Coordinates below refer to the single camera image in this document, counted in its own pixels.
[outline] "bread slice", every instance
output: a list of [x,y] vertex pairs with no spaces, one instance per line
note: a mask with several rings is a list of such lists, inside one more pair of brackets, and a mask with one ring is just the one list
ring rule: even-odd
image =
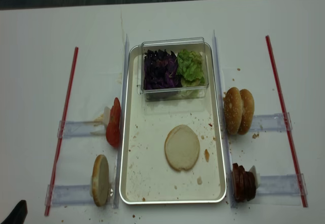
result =
[[97,156],[92,171],[92,197],[97,206],[106,204],[108,197],[108,162],[103,154]]
[[247,89],[242,89],[240,91],[240,96],[243,101],[243,115],[238,134],[243,135],[248,132],[252,125],[255,104],[253,95]]
[[190,170],[198,160],[200,142],[195,132],[186,125],[173,128],[165,140],[165,155],[176,171]]
[[236,134],[240,127],[243,115],[243,101],[239,89],[232,87],[224,98],[224,118],[229,134]]

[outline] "silver baking tray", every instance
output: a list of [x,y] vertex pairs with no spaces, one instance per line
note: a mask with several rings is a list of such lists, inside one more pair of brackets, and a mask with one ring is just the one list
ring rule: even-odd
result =
[[[220,202],[226,194],[226,177],[211,47],[205,43],[209,86],[206,96],[199,99],[146,101],[139,92],[141,56],[141,46],[129,52],[121,198],[127,204]],[[191,170],[177,172],[167,163],[164,145],[169,131],[180,124],[188,125],[197,134],[200,156]],[[205,149],[210,154],[208,162]]]

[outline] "red line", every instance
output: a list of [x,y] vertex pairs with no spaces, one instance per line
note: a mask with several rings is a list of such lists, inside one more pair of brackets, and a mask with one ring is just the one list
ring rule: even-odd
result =
[[287,111],[286,111],[286,108],[285,108],[284,98],[283,98],[282,90],[281,90],[281,86],[280,86],[280,79],[279,79],[278,72],[277,72],[276,65],[275,65],[275,59],[274,59],[274,55],[273,55],[271,40],[270,40],[270,37],[268,35],[265,36],[265,39],[266,39],[266,43],[268,45],[268,50],[269,50],[271,65],[272,65],[273,74],[274,74],[274,78],[275,78],[276,88],[278,90],[281,109],[282,109],[282,113],[284,115],[284,122],[285,122],[285,125],[286,125],[286,128],[287,128],[286,132],[287,132],[288,139],[289,139],[289,145],[290,145],[290,149],[291,149],[292,158],[294,160],[295,171],[296,171],[296,174],[298,176],[299,189],[300,189],[300,192],[302,193],[301,200],[303,202],[303,207],[308,207],[305,189],[304,189],[303,184],[302,184],[301,172],[300,172],[300,168],[299,168],[299,164],[298,164],[298,158],[297,158],[297,154],[296,154],[296,150],[295,150],[294,139],[293,139],[293,135],[291,133],[291,130],[289,129]]
[[[68,90],[67,90],[67,95],[66,95],[66,102],[64,104],[63,115],[62,115],[62,122],[63,122],[62,125],[61,125],[62,129],[64,128],[64,121],[66,120],[66,117],[67,117],[69,99],[70,99],[72,82],[73,82],[73,76],[75,74],[75,69],[76,69],[76,64],[77,64],[78,50],[79,50],[79,48],[76,47],[75,48],[75,53],[74,53],[74,56],[73,56],[72,67],[71,67],[71,72],[70,72],[70,79],[69,79]],[[59,159],[61,144],[62,144],[62,138],[59,138],[57,140],[57,146],[56,146],[56,152],[55,152],[55,157],[54,157],[54,163],[53,163],[53,170],[52,170],[50,186],[53,186],[54,182],[55,182],[56,163],[57,163],[57,160]],[[49,193],[49,198],[48,198],[48,202],[47,202],[47,205],[46,205],[46,208],[45,208],[45,213],[44,213],[45,216],[48,216],[49,213],[50,213],[51,199],[52,199],[52,191],[50,191],[50,193]]]

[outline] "tomato slice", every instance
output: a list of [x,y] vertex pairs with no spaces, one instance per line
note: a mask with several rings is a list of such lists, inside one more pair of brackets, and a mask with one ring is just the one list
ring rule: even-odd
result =
[[106,128],[106,140],[113,147],[118,147],[120,143],[120,118],[121,105],[118,98],[115,98],[114,105],[110,112],[110,121]]

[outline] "clear plastic box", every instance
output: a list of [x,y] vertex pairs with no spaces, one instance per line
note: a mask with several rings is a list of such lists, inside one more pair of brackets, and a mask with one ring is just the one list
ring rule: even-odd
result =
[[[177,88],[162,88],[162,89],[144,89],[144,59],[148,50],[158,51],[166,50],[169,54],[171,51],[177,56],[182,49],[188,51],[195,51],[202,56],[202,69],[204,73],[204,84],[191,87],[177,87]],[[141,64],[141,93],[145,95],[146,101],[160,101],[160,100],[177,100],[177,99],[195,99],[203,98],[206,95],[209,86],[209,77],[207,71],[206,51],[203,38],[190,38],[178,40],[165,40],[144,42],[141,45],[142,61]]]

